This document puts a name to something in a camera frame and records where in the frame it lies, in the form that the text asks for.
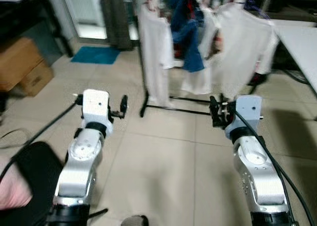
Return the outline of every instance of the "white t-shirt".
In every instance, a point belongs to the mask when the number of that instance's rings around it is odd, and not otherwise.
[[[212,91],[212,58],[206,59],[209,55],[213,38],[219,28],[216,17],[209,8],[202,8],[204,13],[205,29],[203,39],[198,46],[198,50],[203,59],[204,69],[196,72],[185,73],[182,83],[182,90],[191,92],[195,95],[209,94]]]
[[[170,25],[165,18],[158,18],[157,13],[148,10],[144,4],[139,14],[139,27],[150,98],[158,105],[170,107],[167,69],[174,66]]]
[[[233,99],[252,78],[257,61],[258,72],[270,71],[278,43],[274,24],[255,17],[239,4],[228,3],[218,10],[223,36],[223,51],[218,69],[222,73],[222,93]]]

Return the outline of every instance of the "white table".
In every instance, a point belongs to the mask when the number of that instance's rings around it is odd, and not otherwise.
[[[317,28],[277,26],[277,33],[317,96]]]

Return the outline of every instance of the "clothes rack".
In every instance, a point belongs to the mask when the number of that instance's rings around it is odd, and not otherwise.
[[[138,35],[140,37],[140,31],[139,31],[139,23],[138,23],[138,16],[137,14],[134,15],[134,22],[135,27],[137,28]],[[141,64],[141,70],[142,70],[142,80],[143,80],[143,89],[144,89],[144,101],[142,104],[142,107],[140,109],[140,117],[144,117],[145,110],[147,107],[149,108],[157,108],[157,109],[164,109],[164,110],[171,110],[171,111],[179,111],[179,112],[186,112],[186,113],[195,113],[195,114],[202,114],[202,115],[210,115],[209,112],[199,112],[199,111],[192,111],[192,110],[186,110],[186,109],[178,109],[178,108],[170,108],[170,107],[163,107],[163,106],[154,106],[149,105],[149,92],[146,85],[146,76],[145,76],[145,70],[143,65],[143,57],[142,57],[142,43],[140,41],[140,38],[138,40],[138,53],[139,53],[139,59]],[[199,103],[210,103],[209,100],[199,100],[199,99],[191,99],[191,98],[184,98],[184,97],[177,97],[177,96],[169,96],[170,99],[176,99],[176,100],[183,100],[183,101],[191,101],[191,102],[199,102]]]

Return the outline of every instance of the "robotic arm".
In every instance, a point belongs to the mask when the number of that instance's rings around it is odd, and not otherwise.
[[[235,102],[218,103],[211,97],[214,127],[222,127],[232,140],[234,165],[239,172],[253,226],[296,226],[291,223],[280,177],[271,159],[237,111],[256,131],[261,119],[259,96],[240,96]]]
[[[59,176],[48,216],[50,226],[87,225],[104,140],[112,134],[112,117],[125,117],[127,96],[122,98],[120,112],[111,112],[109,94],[105,91],[85,90],[82,105],[82,128],[76,131],[68,148],[67,162]]]

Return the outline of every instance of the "blue floor mat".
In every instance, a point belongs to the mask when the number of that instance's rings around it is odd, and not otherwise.
[[[72,62],[114,64],[120,51],[114,48],[81,47]]]

